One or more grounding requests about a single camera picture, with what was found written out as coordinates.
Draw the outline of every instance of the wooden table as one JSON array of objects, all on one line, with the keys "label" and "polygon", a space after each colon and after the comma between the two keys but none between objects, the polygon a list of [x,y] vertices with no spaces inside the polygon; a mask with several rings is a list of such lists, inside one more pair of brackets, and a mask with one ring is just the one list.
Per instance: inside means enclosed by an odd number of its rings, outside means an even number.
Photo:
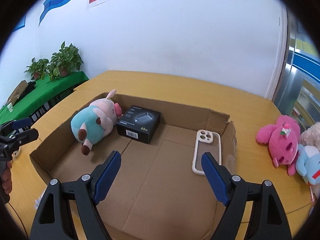
[{"label": "wooden table", "polygon": [[[28,155],[77,109],[96,95],[114,88],[119,94],[206,107],[230,114],[236,127],[237,174],[250,182],[271,180],[288,214],[292,233],[298,231],[310,209],[308,187],[298,174],[289,177],[286,167],[274,168],[267,147],[255,141],[257,131],[267,124],[275,123],[280,114],[271,101],[241,90],[196,79],[155,73],[107,71],[78,86],[74,93],[46,113],[34,125],[39,131],[39,139],[23,146],[20,156],[13,162],[13,192],[10,203],[20,215],[28,232],[35,215],[34,201],[46,187]],[[249,216],[250,204],[246,206],[238,239],[245,234]],[[81,224],[77,218],[75,223],[81,232]],[[85,239],[83,232],[81,235],[80,239]]]}]

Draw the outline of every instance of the green tablecloth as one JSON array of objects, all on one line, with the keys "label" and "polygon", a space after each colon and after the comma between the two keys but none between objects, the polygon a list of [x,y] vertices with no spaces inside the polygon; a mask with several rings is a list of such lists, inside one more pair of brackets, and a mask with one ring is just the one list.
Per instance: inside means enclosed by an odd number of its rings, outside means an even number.
[{"label": "green tablecloth", "polygon": [[88,77],[82,72],[72,72],[67,77],[50,82],[49,76],[37,80],[35,89],[13,106],[10,113],[7,107],[0,110],[0,124],[26,118],[40,108],[44,103],[72,86],[87,81]]}]

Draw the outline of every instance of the human hand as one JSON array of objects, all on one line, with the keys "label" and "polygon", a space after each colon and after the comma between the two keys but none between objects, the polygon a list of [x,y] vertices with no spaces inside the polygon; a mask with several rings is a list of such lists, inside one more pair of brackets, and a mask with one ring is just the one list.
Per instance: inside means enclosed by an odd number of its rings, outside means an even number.
[{"label": "human hand", "polygon": [[10,194],[12,191],[12,180],[11,180],[11,171],[12,168],[11,162],[7,162],[7,168],[1,174],[2,187],[4,188],[4,192],[6,194]]}]

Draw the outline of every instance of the cardboard box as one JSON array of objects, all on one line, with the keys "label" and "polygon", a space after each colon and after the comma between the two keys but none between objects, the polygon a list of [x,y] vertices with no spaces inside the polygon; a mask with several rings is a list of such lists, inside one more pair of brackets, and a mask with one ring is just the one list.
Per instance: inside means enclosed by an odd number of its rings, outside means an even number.
[{"label": "cardboard box", "polygon": [[[112,150],[117,150],[122,156],[121,168],[106,199],[97,206],[113,239],[209,239],[224,206],[217,202],[206,177],[192,171],[196,132],[205,129],[220,134],[222,164],[234,174],[236,132],[229,115],[127,95],[115,95],[112,100],[123,112],[132,105],[161,112],[151,143],[120,136],[114,129],[84,156],[82,145],[71,132],[71,116],[31,153],[39,175],[47,184],[52,178],[73,181],[91,173]],[[73,202],[71,206],[77,213]]]},{"label": "cardboard box", "polygon": [[149,144],[159,125],[161,113],[131,106],[117,122],[119,135]]},{"label": "cardboard box", "polygon": [[12,105],[14,105],[14,103],[18,100],[18,98],[21,96],[22,92],[27,88],[27,86],[28,83],[25,80],[21,81],[19,85],[14,89],[12,94],[9,96],[8,103],[12,103]]}]

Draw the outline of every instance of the screw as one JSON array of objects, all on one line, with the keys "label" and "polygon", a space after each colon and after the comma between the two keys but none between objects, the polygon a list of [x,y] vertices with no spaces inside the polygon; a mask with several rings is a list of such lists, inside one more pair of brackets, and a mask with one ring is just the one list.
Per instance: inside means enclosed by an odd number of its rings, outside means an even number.
[{"label": "screw", "polygon": [[56,185],[58,183],[58,180],[57,179],[52,179],[50,181],[50,184],[53,186],[53,185]]},{"label": "screw", "polygon": [[232,176],[232,180],[238,182],[241,180],[241,178],[238,175],[234,175]]},{"label": "screw", "polygon": [[272,185],[272,182],[270,180],[265,180],[264,185],[270,187]]},{"label": "screw", "polygon": [[87,181],[87,180],[90,179],[90,175],[89,175],[89,174],[85,174],[85,175],[83,175],[83,176],[81,177],[81,179],[82,179],[83,181]]}]

